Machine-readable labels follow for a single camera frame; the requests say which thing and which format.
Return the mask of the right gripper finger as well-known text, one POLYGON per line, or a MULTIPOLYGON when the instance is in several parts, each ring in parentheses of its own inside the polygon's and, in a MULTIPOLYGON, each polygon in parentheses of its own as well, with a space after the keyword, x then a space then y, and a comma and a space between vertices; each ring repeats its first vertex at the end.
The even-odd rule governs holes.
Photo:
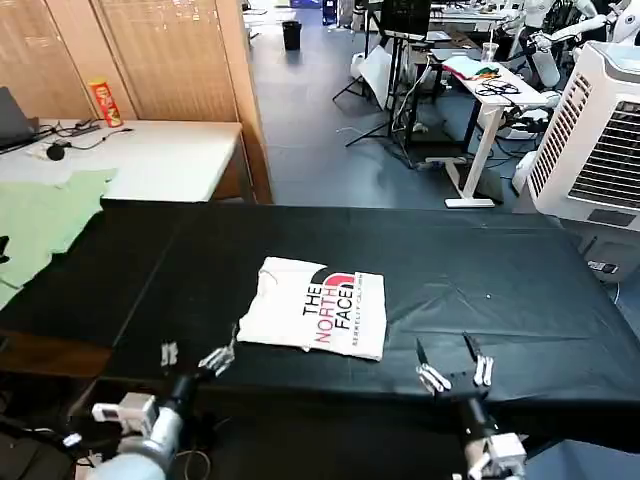
POLYGON ((473 375, 474 384, 478 387, 490 387, 492 385, 493 358, 482 353, 480 345, 470 334, 464 332, 463 337, 476 365, 473 375))
POLYGON ((416 373, 425 388, 430 393, 450 391, 452 388, 451 382, 429 363, 426 351, 419 339, 416 340, 416 354, 419 362, 416 367, 416 373))

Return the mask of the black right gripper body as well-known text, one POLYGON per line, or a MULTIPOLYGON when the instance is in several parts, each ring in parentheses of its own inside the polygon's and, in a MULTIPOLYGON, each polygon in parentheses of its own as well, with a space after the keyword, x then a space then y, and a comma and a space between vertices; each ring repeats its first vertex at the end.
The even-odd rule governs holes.
POLYGON ((489 388, 474 383, 472 370, 441 374, 441 385, 434 394, 436 410, 447 418, 463 443, 481 440, 498 433, 498 426, 488 409, 489 388))

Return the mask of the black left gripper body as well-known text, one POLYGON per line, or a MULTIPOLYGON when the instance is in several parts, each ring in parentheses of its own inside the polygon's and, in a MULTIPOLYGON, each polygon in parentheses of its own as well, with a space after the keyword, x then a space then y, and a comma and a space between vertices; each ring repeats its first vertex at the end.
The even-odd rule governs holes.
POLYGON ((166 407, 179 416, 187 415, 192 408, 201 380, 201 373, 178 375, 166 397, 166 407))

